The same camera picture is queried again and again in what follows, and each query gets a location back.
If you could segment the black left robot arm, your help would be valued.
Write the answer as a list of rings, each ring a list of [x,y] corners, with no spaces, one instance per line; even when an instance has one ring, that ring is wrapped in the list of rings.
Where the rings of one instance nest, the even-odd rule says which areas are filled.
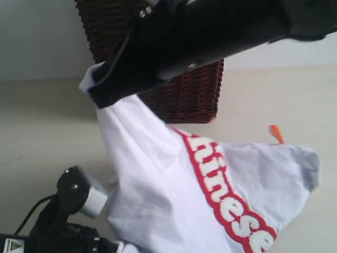
[[[29,235],[20,236],[30,216],[45,201],[49,203]],[[83,206],[83,201],[61,200],[55,194],[38,201],[13,235],[1,234],[1,252],[117,252],[118,246],[96,229],[67,222]]]

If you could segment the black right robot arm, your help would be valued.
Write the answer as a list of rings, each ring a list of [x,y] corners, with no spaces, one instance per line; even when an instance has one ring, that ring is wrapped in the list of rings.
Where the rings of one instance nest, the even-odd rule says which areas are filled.
[[[92,74],[98,108],[256,46],[336,32],[336,1],[158,1]]]

